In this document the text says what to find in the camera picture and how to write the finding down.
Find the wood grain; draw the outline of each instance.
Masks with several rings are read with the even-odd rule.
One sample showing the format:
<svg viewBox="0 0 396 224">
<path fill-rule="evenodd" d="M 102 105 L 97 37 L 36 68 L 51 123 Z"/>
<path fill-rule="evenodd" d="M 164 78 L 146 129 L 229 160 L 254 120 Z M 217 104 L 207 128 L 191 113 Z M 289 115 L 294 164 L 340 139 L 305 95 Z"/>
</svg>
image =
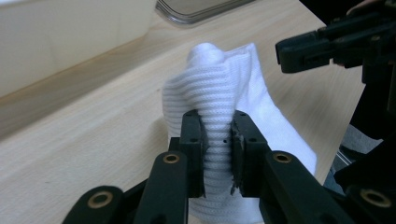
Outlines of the wood grain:
<svg viewBox="0 0 396 224">
<path fill-rule="evenodd" d="M 361 70 L 284 75 L 275 53 L 277 41 L 320 26 L 291 0 L 256 1 L 190 29 L 154 14 L 144 37 L 1 98 L 0 223 L 61 223 L 87 190 L 147 178 L 167 150 L 162 84 L 203 42 L 256 44 L 269 92 L 317 152 L 322 183 L 360 98 Z"/>
</svg>

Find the white cloth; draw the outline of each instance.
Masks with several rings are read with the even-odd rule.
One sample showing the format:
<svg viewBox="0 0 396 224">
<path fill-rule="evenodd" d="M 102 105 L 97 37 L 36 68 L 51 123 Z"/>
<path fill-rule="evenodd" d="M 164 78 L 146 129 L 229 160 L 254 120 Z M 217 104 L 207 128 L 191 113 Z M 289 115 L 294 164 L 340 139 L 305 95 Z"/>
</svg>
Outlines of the white cloth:
<svg viewBox="0 0 396 224">
<path fill-rule="evenodd" d="M 163 114 L 170 137 L 180 136 L 182 115 L 197 109 L 205 125 L 206 198 L 190 199 L 190 213 L 210 223 L 262 221 L 258 199 L 233 196 L 230 124 L 236 110 L 248 113 L 272 150 L 295 155 L 313 174 L 316 155 L 274 105 L 254 44 L 224 52 L 212 44 L 194 47 L 186 70 L 163 86 Z"/>
</svg>

